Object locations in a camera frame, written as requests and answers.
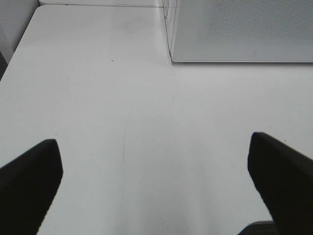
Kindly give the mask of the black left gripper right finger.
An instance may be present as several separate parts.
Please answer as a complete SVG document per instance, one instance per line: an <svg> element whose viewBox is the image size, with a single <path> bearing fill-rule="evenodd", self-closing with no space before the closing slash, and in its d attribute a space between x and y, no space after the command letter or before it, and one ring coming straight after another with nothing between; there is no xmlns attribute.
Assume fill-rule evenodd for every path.
<svg viewBox="0 0 313 235"><path fill-rule="evenodd" d="M254 132L247 168L279 234L313 233L313 161L274 137Z"/></svg>

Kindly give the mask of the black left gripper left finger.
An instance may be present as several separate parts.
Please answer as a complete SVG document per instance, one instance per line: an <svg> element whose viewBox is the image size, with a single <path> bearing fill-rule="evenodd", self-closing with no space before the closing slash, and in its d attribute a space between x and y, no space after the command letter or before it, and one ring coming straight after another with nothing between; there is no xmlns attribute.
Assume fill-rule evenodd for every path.
<svg viewBox="0 0 313 235"><path fill-rule="evenodd" d="M55 139L44 140L0 169L0 233L35 235L63 177Z"/></svg>

